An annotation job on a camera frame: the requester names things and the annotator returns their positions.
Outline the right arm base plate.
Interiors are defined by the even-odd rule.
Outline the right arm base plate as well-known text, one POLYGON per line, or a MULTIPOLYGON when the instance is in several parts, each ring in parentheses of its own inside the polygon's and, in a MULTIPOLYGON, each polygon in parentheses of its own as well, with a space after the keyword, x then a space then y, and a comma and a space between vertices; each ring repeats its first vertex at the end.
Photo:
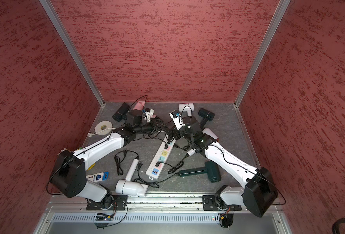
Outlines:
POLYGON ((215 195, 202 196, 203 210, 205 211, 241 211, 242 207, 239 205, 227 205, 219 197, 215 195))

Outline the dark green hair dryer back right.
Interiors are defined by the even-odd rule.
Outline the dark green hair dryer back right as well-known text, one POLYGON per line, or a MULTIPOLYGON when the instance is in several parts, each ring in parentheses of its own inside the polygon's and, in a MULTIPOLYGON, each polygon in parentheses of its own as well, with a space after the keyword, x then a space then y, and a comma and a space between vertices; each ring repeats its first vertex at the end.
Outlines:
POLYGON ((204 129, 204 126, 206 125, 206 123, 208 121, 212 121, 215 117, 215 113, 208 111, 204 108, 200 108, 198 115, 200 117, 203 117, 203 120, 200 122, 200 128, 201 129, 204 129))

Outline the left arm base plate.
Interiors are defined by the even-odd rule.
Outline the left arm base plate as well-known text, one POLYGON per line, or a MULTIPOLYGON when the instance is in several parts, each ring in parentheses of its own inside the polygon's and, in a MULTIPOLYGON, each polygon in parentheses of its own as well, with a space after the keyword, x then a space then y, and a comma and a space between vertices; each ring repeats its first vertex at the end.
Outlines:
POLYGON ((88 211, 124 211, 126 210, 127 195, 112 195, 105 197, 102 202, 87 200, 88 211))

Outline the white blue box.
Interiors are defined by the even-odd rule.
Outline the white blue box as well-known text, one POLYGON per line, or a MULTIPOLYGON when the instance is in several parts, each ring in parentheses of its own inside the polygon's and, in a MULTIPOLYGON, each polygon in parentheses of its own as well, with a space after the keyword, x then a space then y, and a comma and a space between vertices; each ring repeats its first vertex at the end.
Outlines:
POLYGON ((94 183, 106 181, 108 178, 109 172, 101 172, 92 175, 86 175, 86 179, 94 183))

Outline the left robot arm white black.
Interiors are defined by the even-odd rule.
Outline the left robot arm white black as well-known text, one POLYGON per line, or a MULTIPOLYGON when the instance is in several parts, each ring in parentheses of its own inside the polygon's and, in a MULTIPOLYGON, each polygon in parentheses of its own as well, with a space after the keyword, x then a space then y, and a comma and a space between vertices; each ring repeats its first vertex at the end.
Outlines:
POLYGON ((113 200, 112 192, 87 180, 86 171, 103 157, 134 141, 138 134, 151 133, 162 126, 159 118, 149 108, 145 111, 128 112, 126 122, 103 139, 75 151, 62 150, 48 184, 55 186, 67 198, 82 197, 109 206, 113 200))

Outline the dark green hair dryer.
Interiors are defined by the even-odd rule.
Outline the dark green hair dryer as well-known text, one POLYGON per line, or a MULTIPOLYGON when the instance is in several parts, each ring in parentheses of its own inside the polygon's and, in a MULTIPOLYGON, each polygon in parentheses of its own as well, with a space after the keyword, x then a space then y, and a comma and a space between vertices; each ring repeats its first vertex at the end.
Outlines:
POLYGON ((178 176, 184 177, 184 176, 192 176, 192 175, 200 175, 200 174, 206 174, 208 176, 209 182, 219 182, 222 180, 219 166, 213 162, 213 161, 207 161, 204 163, 204 167, 200 168, 193 168, 193 169, 187 169, 187 170, 181 170, 177 173, 178 176))
POLYGON ((200 128, 201 129, 204 129, 204 126, 206 125, 206 123, 208 121, 212 121, 215 117, 215 113, 208 111, 204 108, 200 108, 198 115, 200 117, 203 117, 203 120, 200 122, 200 128))

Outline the dark green hair dryer front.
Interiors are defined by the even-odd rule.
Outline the dark green hair dryer front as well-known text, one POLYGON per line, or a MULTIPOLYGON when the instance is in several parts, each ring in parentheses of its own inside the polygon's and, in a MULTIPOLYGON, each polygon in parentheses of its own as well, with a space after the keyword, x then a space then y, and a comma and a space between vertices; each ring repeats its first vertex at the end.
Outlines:
POLYGON ((200 174, 206 174, 208 176, 209 182, 219 182, 222 180, 219 166, 213 162, 213 161, 207 161, 204 163, 204 167, 200 168, 193 168, 193 169, 187 169, 187 170, 181 170, 177 173, 178 176, 184 177, 184 176, 192 176, 192 175, 200 175, 200 174))

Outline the white power strip coloured sockets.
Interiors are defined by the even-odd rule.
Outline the white power strip coloured sockets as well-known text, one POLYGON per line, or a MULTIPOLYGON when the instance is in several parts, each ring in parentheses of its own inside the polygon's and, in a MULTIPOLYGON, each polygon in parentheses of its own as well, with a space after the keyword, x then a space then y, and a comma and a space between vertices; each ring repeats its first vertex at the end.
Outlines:
POLYGON ((153 157, 152 162, 150 163, 148 169, 146 170, 146 175, 150 180, 157 180, 162 172, 164 163, 167 161, 173 146, 176 142, 176 139, 172 140, 170 143, 167 143, 167 138, 163 140, 159 149, 157 150, 155 156, 153 157))

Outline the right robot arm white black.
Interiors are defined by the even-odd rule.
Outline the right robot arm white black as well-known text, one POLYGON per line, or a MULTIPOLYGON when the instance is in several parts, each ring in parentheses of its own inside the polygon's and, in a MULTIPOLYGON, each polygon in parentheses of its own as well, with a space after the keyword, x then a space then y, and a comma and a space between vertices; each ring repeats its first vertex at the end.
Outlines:
POLYGON ((252 214, 263 217, 278 197, 271 173, 264 167, 257 169, 227 151, 218 136, 208 128, 202 129, 194 116, 182 117, 171 112, 177 135, 187 140, 196 153, 216 163, 230 174, 242 190, 230 186, 219 191, 219 199, 225 205, 245 206, 252 214))

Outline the black hair dryer back left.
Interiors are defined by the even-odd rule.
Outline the black hair dryer back left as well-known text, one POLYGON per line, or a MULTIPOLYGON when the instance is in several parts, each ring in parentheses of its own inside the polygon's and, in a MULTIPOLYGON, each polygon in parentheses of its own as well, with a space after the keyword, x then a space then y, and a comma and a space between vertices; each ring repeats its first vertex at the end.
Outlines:
POLYGON ((121 122, 126 118, 126 115, 130 109, 129 104, 127 103, 122 103, 122 105, 118 108, 118 110, 113 114, 112 118, 116 122, 121 122))

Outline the white tape roll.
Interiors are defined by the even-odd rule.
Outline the white tape roll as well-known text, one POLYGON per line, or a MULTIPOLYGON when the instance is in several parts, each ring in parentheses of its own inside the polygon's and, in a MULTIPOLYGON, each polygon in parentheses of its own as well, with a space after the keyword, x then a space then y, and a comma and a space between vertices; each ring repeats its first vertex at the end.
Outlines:
POLYGON ((112 130, 115 130, 115 128, 113 128, 113 124, 110 121, 101 121, 95 126, 94 133, 96 135, 105 136, 112 130))

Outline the large white hair dryer front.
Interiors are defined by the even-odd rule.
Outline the large white hair dryer front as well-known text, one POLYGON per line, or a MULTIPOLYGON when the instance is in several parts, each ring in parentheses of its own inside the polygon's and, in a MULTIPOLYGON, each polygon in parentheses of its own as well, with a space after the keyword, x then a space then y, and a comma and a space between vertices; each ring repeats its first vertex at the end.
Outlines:
POLYGON ((116 184, 116 193, 127 196, 144 197, 146 195, 148 185, 139 182, 133 182, 132 177, 136 171, 138 159, 134 159, 126 174, 125 179, 119 180, 116 184))

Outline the pink hair dryer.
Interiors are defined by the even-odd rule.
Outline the pink hair dryer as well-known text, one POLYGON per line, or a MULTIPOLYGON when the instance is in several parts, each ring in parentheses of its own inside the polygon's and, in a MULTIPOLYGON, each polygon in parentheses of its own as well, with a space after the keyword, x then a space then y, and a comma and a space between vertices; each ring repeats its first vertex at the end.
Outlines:
POLYGON ((145 116, 144 115, 144 109, 146 108, 145 107, 145 101, 138 101, 136 104, 135 104, 135 106, 133 107, 133 110, 138 110, 138 111, 141 111, 142 112, 142 114, 143 114, 143 116, 145 116))

